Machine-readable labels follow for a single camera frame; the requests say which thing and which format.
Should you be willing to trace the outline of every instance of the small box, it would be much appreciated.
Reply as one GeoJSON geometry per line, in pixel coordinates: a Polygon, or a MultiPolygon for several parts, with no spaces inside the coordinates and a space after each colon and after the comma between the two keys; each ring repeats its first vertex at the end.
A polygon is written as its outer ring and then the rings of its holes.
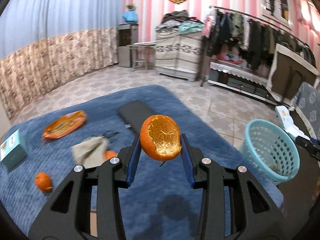
{"type": "Polygon", "coordinates": [[[26,144],[18,129],[1,144],[0,162],[11,170],[26,156],[26,144]]]}

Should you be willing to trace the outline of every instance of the turquoise plastic basket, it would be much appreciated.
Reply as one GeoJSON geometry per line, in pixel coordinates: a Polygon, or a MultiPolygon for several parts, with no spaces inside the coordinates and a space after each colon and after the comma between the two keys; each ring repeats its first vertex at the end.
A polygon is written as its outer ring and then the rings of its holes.
{"type": "Polygon", "coordinates": [[[292,179],[299,171],[300,158],[291,138],[278,126],[262,119],[250,121],[240,151],[274,184],[292,179]]]}

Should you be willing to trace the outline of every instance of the tile floor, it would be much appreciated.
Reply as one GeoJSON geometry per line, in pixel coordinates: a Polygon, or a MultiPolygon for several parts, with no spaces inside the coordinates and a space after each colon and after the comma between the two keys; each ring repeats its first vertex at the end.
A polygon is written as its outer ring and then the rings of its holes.
{"type": "Polygon", "coordinates": [[[157,84],[172,91],[189,109],[216,130],[231,145],[239,148],[244,139],[246,124],[255,118],[278,122],[276,113],[263,103],[206,85],[157,75],[155,70],[112,66],[69,82],[38,101],[26,106],[12,124],[76,105],[116,91],[157,84]]]}

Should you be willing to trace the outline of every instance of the picture frame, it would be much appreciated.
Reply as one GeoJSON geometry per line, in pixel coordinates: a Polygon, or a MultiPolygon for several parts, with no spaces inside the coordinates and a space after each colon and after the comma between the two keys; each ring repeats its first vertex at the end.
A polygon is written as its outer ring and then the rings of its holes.
{"type": "Polygon", "coordinates": [[[263,0],[262,15],[291,29],[291,0],[263,0]]]}

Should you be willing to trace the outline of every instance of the blue blanket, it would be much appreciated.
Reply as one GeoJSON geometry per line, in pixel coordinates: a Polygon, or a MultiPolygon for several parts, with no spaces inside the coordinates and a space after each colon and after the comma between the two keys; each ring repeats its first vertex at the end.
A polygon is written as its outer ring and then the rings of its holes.
{"type": "MultiPolygon", "coordinates": [[[[241,153],[222,139],[214,130],[201,121],[171,92],[161,86],[132,88],[95,98],[88,102],[60,109],[12,127],[7,137],[18,128],[24,136],[28,156],[10,173],[0,164],[0,199],[8,213],[25,233],[43,207],[49,195],[41,193],[34,184],[35,175],[47,172],[55,187],[75,165],[71,146],[92,135],[101,135],[107,130],[118,131],[110,150],[119,152],[130,146],[134,134],[124,127],[125,123],[117,109],[133,100],[147,103],[157,113],[172,117],[185,133],[193,147],[201,149],[205,156],[221,166],[249,167],[274,202],[281,206],[283,196],[271,182],[242,158],[241,153]],[[87,121],[67,136],[53,140],[41,139],[44,128],[60,116],[84,110],[87,121]]],[[[129,189],[119,189],[121,211],[127,239],[194,239],[201,204],[201,190],[192,190],[186,180],[180,157],[168,161],[159,168],[159,162],[141,152],[134,183],[129,189]]],[[[96,191],[93,192],[92,208],[96,208],[96,191]]]]}

